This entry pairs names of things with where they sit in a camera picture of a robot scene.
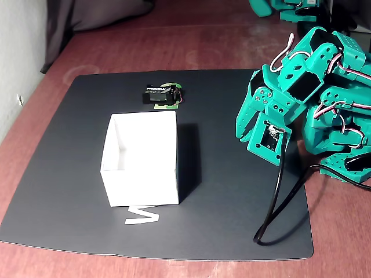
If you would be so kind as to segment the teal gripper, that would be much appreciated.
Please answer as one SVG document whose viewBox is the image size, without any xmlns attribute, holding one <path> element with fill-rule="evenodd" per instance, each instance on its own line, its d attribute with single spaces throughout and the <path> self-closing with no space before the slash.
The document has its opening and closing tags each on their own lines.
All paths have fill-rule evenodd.
<svg viewBox="0 0 371 278">
<path fill-rule="evenodd" d="M 246 96 L 236 118 L 236 137 L 240 142 L 249 142 L 258 116 L 265 123 L 290 125 L 307 105 L 300 104 L 278 84 L 278 74 L 263 65 L 255 71 L 247 85 Z"/>
</svg>

